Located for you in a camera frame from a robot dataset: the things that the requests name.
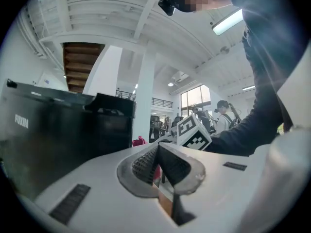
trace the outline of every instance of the window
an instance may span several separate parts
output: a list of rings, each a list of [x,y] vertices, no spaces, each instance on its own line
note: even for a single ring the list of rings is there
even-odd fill
[[[161,116],[159,116],[160,121],[164,123],[166,117],[167,117],[167,115],[161,115]]]
[[[188,100],[187,100],[187,93],[183,93],[181,94],[181,107],[184,108],[184,107],[187,107],[188,105]]]
[[[181,111],[181,116],[182,117],[187,117],[188,116],[188,110]]]
[[[202,85],[200,87],[201,87],[201,92],[202,92],[202,102],[210,101],[209,88],[206,87],[205,85]]]
[[[202,103],[200,87],[188,91],[187,93],[188,93],[188,106],[193,106]]]
[[[193,113],[193,108],[207,110],[210,105],[209,88],[201,85],[181,94],[181,116],[187,117]]]

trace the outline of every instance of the white shirt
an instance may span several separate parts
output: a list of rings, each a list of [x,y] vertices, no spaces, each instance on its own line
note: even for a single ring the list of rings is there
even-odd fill
[[[235,116],[232,111],[227,111],[226,114],[231,118],[233,121],[235,119]],[[217,134],[219,134],[222,131],[228,130],[230,127],[230,122],[225,116],[221,115],[217,122]]]

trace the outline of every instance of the metal railing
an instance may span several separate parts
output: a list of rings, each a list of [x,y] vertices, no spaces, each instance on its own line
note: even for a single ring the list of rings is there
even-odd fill
[[[121,98],[121,99],[129,99],[129,100],[135,101],[136,95],[130,92],[117,90],[116,97]]]
[[[132,101],[135,101],[136,94],[117,90],[116,97],[121,98],[121,99],[130,99]],[[166,108],[173,108],[173,102],[165,101],[162,99],[156,99],[156,98],[151,99],[151,105],[161,106],[161,107],[166,107]]]
[[[170,101],[165,101],[162,99],[151,99],[151,105],[156,105],[156,106],[161,106],[161,107],[166,107],[166,108],[173,108],[173,102]]]

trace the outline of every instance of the wooden stair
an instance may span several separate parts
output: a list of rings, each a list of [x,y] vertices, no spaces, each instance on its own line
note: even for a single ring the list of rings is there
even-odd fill
[[[64,67],[68,90],[82,93],[87,78],[104,45],[85,42],[64,43]]]

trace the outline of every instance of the glass window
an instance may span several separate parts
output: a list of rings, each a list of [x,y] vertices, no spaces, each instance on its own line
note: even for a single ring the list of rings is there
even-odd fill
[[[206,87],[205,85],[202,85],[201,86],[201,91],[202,91],[202,102],[210,101],[209,88]]]
[[[182,117],[187,117],[188,116],[188,110],[181,111],[181,116]]]
[[[188,106],[202,103],[200,87],[188,91]]]
[[[181,107],[184,108],[184,107],[187,107],[188,105],[188,101],[187,101],[187,93],[183,93],[181,94]]]
[[[166,116],[167,116],[167,115],[161,115],[161,116],[159,116],[159,117],[160,117],[160,121],[164,123],[164,122],[165,122]]]

